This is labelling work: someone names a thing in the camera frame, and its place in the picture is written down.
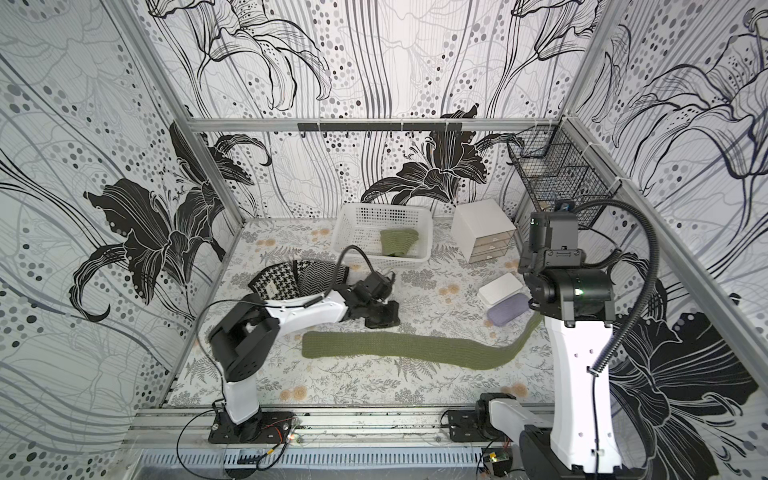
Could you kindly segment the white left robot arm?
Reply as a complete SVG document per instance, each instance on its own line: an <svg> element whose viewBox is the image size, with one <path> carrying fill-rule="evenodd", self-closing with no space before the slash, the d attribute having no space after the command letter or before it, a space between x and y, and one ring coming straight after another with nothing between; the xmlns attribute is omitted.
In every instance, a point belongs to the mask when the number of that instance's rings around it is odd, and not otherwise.
<svg viewBox="0 0 768 480"><path fill-rule="evenodd" d="M256 373L281 337L310 327L362 319L370 329L400 323L399 303L391 300L395 275L370 273L353 285L341 284L327 293L284 301L261 300L249 294L211 329L208 342L223 375L224 410L240 426L256 419Z"/></svg>

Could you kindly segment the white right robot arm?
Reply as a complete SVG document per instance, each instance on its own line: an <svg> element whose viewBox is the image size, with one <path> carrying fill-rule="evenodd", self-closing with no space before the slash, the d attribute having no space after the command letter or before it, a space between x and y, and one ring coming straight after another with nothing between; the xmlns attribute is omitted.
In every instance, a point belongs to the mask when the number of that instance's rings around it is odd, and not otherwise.
<svg viewBox="0 0 768 480"><path fill-rule="evenodd" d="M535 212L519 271L552 344L555 410L545 422L511 395L484 394L478 420L519 448L530 479L615 479L622 467L613 435L607 375L596 361L616 319L608 274L578 246L578 217Z"/></svg>

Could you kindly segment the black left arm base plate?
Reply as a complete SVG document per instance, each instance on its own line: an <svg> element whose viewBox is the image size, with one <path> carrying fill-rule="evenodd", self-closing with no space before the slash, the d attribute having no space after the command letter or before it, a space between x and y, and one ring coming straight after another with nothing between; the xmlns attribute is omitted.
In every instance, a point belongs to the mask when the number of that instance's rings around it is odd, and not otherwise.
<svg viewBox="0 0 768 480"><path fill-rule="evenodd" d="M292 412L259 411L236 424L225 410L220 410L216 412L208 442L214 445L281 444L287 439L294 420Z"/></svg>

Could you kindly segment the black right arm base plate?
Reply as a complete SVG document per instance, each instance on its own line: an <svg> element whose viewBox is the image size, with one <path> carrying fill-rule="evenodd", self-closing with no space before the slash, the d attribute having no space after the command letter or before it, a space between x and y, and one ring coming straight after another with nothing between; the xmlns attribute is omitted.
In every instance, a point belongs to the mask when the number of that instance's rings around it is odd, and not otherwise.
<svg viewBox="0 0 768 480"><path fill-rule="evenodd" d="M485 410L448 409L441 416L441 427L455 443L490 442L500 433L490 423Z"/></svg>

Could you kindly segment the green knitted scarf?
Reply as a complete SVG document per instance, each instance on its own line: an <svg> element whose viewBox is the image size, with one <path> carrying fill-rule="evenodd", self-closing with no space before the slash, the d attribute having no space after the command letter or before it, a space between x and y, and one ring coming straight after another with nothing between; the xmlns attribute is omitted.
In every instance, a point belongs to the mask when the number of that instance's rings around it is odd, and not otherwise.
<svg viewBox="0 0 768 480"><path fill-rule="evenodd" d="M409 358L471 370L493 370L514 360L542 321L542 315L533 315L521 335L503 347L488 346L469 339L378 331L310 331L303 335L301 353L307 359L369 355Z"/></svg>
<svg viewBox="0 0 768 480"><path fill-rule="evenodd" d="M385 229L379 234L381 254L386 257L407 257L419 240L418 231L411 228Z"/></svg>

